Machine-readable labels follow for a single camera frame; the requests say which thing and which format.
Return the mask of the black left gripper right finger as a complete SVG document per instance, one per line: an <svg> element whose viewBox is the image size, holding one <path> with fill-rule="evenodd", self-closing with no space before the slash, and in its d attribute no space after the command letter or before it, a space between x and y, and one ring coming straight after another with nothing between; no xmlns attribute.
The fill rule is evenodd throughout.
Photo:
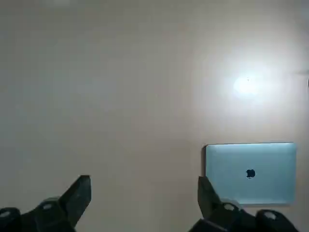
<svg viewBox="0 0 309 232"><path fill-rule="evenodd" d="M296 232L282 213L262 209L253 216L231 202L223 202L206 176L198 178L197 201L203 218L191 232Z"/></svg>

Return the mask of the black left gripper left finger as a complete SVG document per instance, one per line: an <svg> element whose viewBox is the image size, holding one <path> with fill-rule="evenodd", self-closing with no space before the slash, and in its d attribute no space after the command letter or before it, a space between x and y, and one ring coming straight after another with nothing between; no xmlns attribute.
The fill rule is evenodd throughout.
<svg viewBox="0 0 309 232"><path fill-rule="evenodd" d="M74 232L91 202L91 178L81 175L60 196L42 201L22 214L18 208L0 209L2 232Z"/></svg>

